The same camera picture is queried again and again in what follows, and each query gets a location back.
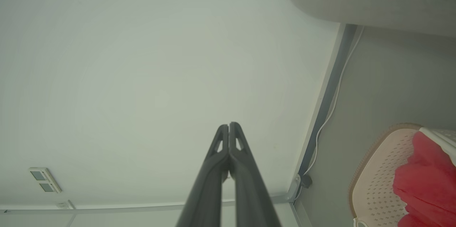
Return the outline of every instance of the red cloth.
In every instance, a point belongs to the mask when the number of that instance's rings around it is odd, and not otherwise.
[[[394,193],[409,212],[398,227],[456,227],[456,167],[422,132],[412,142],[413,155],[394,176]]]

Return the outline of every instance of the power cord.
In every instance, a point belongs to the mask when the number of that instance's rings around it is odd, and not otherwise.
[[[336,104],[337,104],[337,98],[339,97],[339,91],[340,91],[340,88],[341,88],[343,73],[345,72],[345,67],[347,66],[347,63],[350,60],[350,57],[352,56],[353,51],[355,51],[355,49],[356,49],[356,47],[358,45],[358,42],[361,39],[361,36],[363,35],[363,32],[364,32],[364,26],[361,28],[361,31],[360,31],[359,36],[358,36],[358,39],[356,40],[355,45],[353,46],[352,50],[348,54],[347,60],[345,61],[345,64],[344,64],[344,66],[342,68],[341,77],[339,78],[339,83],[337,84],[336,97],[334,98],[334,105],[332,106],[331,113],[329,114],[329,116],[326,118],[326,120],[321,125],[320,129],[318,129],[318,132],[316,133],[315,153],[314,153],[313,161],[312,161],[312,164],[309,166],[309,168],[306,170],[306,172],[304,172],[303,176],[306,175],[311,170],[313,165],[315,164],[316,156],[317,156],[317,153],[318,153],[318,137],[320,136],[320,133],[321,133],[321,130],[323,129],[323,127],[326,125],[326,123],[328,123],[328,120],[332,117],[332,113],[334,113],[334,109],[336,108]],[[296,199],[298,199],[299,195],[301,194],[301,189],[299,190],[299,193],[296,196],[294,201],[296,201]]]

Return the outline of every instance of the gray floor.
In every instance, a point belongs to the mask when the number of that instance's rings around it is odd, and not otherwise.
[[[456,130],[455,116],[456,39],[367,27],[297,208],[313,227],[353,226],[348,186],[378,135],[405,122]]]

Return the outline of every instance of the red fabric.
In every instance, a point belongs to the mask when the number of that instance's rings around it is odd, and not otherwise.
[[[407,203],[398,227],[456,226],[456,167],[439,145],[417,132],[414,152],[398,167],[393,189]]]

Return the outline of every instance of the laundry basket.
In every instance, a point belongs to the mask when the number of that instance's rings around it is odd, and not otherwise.
[[[397,124],[372,145],[350,184],[349,203],[354,225],[397,227],[407,214],[406,204],[393,192],[394,173],[413,154],[412,138],[418,131],[439,144],[456,166],[456,131]]]

